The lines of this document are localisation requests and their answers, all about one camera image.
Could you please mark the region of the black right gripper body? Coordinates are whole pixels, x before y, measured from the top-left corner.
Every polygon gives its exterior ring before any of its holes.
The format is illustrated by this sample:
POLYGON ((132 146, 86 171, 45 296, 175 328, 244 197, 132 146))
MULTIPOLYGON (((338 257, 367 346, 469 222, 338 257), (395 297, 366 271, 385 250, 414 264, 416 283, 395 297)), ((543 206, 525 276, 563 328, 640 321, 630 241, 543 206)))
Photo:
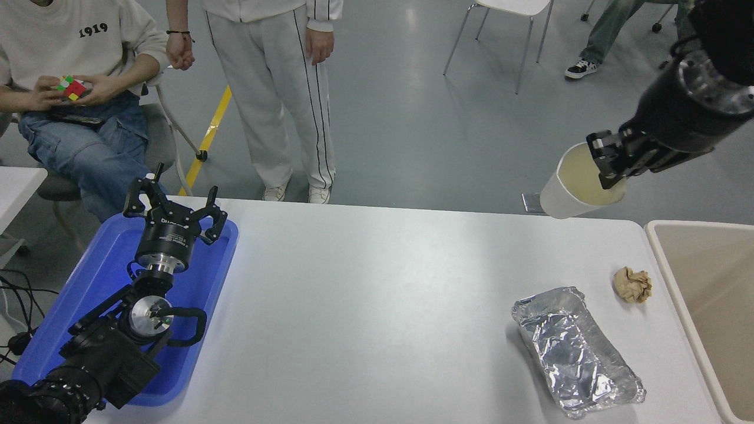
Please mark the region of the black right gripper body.
POLYGON ((620 126, 676 152, 713 148, 752 119, 752 74, 725 75, 711 59, 677 59, 620 126))

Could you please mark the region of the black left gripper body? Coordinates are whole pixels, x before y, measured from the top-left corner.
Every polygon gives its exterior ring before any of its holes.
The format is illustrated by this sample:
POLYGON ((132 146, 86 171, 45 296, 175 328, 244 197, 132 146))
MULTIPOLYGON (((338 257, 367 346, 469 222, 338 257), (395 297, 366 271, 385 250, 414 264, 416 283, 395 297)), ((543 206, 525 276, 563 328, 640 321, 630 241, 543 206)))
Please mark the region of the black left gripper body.
POLYGON ((157 264, 159 258, 172 258, 173 268, 186 269, 196 238, 201 232, 200 219, 178 218, 175 223, 165 217, 143 217, 145 228, 140 239, 134 260, 142 267, 157 264))

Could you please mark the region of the seated person's left hand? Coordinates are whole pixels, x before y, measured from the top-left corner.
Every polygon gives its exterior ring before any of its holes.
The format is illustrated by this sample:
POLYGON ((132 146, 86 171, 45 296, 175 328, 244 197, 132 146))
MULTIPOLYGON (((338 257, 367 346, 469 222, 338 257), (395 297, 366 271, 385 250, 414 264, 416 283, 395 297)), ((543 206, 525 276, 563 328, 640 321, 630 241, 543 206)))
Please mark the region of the seated person's left hand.
POLYGON ((105 104, 129 88, 129 84, 121 76, 74 75, 74 78, 91 84, 91 91, 72 103, 78 107, 105 104))

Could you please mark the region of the standing person's right hand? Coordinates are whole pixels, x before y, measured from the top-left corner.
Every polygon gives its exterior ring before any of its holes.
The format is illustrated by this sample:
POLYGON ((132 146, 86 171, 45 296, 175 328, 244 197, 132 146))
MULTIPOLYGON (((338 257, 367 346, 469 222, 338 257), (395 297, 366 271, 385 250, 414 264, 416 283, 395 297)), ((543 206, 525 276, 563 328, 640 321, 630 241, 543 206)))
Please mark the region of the standing person's right hand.
POLYGON ((192 51, 194 40, 188 32, 171 32, 167 41, 167 56, 173 69, 186 71, 196 59, 192 51))

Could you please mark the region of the seated person's right hand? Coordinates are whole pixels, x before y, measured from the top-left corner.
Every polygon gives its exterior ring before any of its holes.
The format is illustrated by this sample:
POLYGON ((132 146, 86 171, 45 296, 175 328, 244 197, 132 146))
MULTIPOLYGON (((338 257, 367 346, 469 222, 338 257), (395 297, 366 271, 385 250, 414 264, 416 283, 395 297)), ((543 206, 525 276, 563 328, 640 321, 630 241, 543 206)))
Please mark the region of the seated person's right hand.
POLYGON ((59 77, 40 76, 32 91, 29 92, 28 110, 43 112, 61 105, 67 97, 63 91, 57 89, 57 86, 59 86, 59 77))

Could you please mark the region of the standing person's left hand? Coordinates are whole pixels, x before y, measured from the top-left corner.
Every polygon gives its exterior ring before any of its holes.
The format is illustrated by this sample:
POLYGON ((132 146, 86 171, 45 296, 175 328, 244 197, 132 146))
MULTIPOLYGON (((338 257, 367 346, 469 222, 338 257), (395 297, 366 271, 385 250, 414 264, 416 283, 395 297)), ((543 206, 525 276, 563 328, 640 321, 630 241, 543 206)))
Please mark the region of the standing person's left hand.
POLYGON ((325 62, 334 50, 335 37, 333 31, 305 30, 305 51, 310 64, 318 65, 325 62))

